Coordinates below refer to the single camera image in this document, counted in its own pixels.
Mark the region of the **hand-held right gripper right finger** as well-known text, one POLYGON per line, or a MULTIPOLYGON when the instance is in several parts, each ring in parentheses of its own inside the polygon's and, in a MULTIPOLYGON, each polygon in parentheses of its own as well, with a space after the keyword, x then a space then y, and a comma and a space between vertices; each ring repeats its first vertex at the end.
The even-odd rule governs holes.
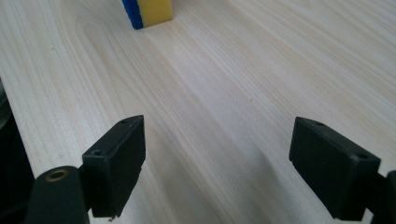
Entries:
POLYGON ((332 217, 362 220, 377 156, 323 123, 298 117, 289 160, 332 217))

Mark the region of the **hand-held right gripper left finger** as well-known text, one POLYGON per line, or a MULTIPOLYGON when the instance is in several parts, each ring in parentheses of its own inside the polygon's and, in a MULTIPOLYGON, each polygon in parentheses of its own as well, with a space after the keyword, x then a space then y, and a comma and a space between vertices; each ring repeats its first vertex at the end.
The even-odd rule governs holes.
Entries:
POLYGON ((119 217, 146 158, 144 116, 122 119, 83 155, 81 179, 94 217, 119 217))

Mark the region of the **yellow and blue sponge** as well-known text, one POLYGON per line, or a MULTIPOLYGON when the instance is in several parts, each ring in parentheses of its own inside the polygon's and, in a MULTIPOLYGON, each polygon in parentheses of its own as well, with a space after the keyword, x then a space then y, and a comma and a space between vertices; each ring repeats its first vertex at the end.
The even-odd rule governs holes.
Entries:
POLYGON ((135 30, 173 19, 172 0, 121 0, 135 30))

